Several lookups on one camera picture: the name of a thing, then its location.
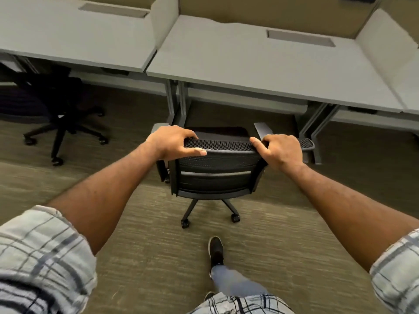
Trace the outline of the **person's left hand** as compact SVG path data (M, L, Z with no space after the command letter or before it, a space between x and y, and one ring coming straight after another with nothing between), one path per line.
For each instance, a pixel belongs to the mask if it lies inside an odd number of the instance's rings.
M184 142L188 138L198 139L192 130L177 125L161 126L149 135L144 145L151 148L155 159L171 161L180 159L177 158L177 150L185 147Z

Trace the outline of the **person's right hand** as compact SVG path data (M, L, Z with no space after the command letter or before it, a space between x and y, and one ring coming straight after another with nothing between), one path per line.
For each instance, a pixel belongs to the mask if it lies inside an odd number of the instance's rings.
M262 140L268 147L268 156L263 159L271 167L286 174L291 174L302 167L306 167L296 137L285 134L268 134Z

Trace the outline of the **black mesh office chair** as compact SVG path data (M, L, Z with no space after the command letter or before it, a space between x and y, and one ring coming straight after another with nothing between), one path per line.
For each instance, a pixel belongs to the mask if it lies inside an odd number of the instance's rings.
M170 185L171 194L191 199L181 219L181 227L190 226L188 217L199 200L221 200L232 212L231 221L240 215L231 199L255 192L267 162L250 142L243 127L195 127L198 139L185 139L186 148L202 148L203 157L176 159L156 166L162 182Z

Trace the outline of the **person's right forearm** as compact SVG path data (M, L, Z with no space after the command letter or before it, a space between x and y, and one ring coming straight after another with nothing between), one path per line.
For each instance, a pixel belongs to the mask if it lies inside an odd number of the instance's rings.
M392 244L419 229L418 219L372 200L306 164L292 165L286 174L366 271Z

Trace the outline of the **person's left forearm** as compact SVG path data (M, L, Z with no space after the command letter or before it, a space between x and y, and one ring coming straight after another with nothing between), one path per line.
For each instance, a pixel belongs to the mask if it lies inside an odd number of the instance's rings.
M133 192L161 154L157 146L144 142L49 200L46 206L60 211L97 255L113 234Z

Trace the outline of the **grey office desk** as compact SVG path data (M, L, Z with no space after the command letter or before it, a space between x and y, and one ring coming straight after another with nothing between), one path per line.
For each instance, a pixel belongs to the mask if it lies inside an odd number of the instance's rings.
M150 12L139 19L79 10L85 3L0 0L0 53L67 65L89 84L163 95L145 73L156 52Z
M395 79L395 93L404 110L400 113L378 111L376 114L340 109L334 122L406 131L419 136L419 57L403 68Z
M298 136L317 142L341 106L400 113L404 107L355 40L336 47L267 38L265 27L181 15L147 68L179 84L187 117L187 83L307 100Z

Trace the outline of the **dark under-desk control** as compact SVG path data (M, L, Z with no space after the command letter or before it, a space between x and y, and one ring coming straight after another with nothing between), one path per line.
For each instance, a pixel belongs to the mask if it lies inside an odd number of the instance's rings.
M354 113L361 113L361 114L369 114L369 115L376 115L378 113L377 110L368 109L368 108L360 108L360 107L350 107L348 106L347 109Z

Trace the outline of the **grey desk divider panel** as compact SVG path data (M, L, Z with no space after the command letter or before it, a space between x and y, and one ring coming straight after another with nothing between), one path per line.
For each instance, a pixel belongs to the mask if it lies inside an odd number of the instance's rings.
M419 47L409 33L382 9L373 12L355 42L388 84L413 59Z
M157 51L160 50L178 17L179 0L155 0L151 5L150 19Z

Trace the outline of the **blue jeans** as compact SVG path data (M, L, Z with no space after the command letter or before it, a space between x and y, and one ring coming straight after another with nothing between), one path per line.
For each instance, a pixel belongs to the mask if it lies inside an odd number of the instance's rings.
M226 296L247 297L269 294L264 286L225 265L214 266L210 271L210 277L216 291Z

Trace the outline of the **tan back partition panel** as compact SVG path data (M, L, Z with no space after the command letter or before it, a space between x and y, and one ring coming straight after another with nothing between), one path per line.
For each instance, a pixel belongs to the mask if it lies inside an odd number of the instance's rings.
M83 0L151 9L155 0ZM222 23L356 38L372 13L382 9L419 43L419 0L179 0L179 14Z

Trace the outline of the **black fabric office chair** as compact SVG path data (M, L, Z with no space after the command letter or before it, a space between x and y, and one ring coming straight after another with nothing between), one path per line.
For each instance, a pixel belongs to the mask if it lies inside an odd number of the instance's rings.
M101 145L107 145L109 139L100 132L91 130L80 124L87 116L105 116L105 110L98 105L88 109L81 109L83 83L80 78L70 77L69 73L56 71L50 74L17 72L0 62L0 74L9 78L31 98L41 102L48 111L49 124L24 134L24 144L34 146L37 139L34 136L56 130L51 151L53 166L62 166L64 161L58 153L66 132L76 134L83 132L96 137Z

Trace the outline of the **plaid shirt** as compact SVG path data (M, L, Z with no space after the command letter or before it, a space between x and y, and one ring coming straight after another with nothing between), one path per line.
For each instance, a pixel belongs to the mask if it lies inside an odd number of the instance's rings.
M419 314L419 228L370 270L393 314ZM0 226L0 314L81 314L97 285L85 237L54 208L34 206Z

